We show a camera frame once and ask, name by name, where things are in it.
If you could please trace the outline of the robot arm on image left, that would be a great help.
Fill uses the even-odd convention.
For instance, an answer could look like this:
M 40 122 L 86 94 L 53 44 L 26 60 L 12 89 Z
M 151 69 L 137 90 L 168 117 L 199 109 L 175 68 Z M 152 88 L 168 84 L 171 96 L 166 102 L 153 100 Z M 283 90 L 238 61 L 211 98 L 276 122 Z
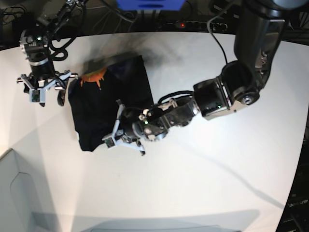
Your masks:
M 51 21 L 22 31 L 19 45 L 26 55 L 31 72 L 28 75 L 22 74 L 16 82 L 24 85 L 24 92 L 29 95 L 30 102 L 44 107 L 46 92 L 53 87 L 58 91 L 58 105 L 64 106 L 69 79 L 78 77 L 78 74 L 71 71 L 58 72 L 55 70 L 54 62 L 64 61 L 68 57 L 67 47 L 80 35 L 86 20 L 86 3 L 85 0 L 67 0 Z M 72 18 L 72 11 L 77 6 L 82 9 L 82 20 L 76 34 L 63 46 L 53 46 L 52 40 Z

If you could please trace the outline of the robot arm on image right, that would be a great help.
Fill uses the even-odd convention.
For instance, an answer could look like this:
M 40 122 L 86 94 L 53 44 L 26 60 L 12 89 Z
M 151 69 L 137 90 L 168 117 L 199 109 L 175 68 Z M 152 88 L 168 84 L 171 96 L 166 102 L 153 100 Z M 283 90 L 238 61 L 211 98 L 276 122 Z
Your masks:
M 103 143 L 144 155 L 142 140 L 162 140 L 170 128 L 187 126 L 197 114 L 210 120 L 255 103 L 269 79 L 290 13 L 305 4 L 304 0 L 244 0 L 234 41 L 236 60 L 226 62 L 219 76 L 195 84 L 192 91 L 170 93 L 148 108 L 120 103 L 112 132 L 102 138 Z

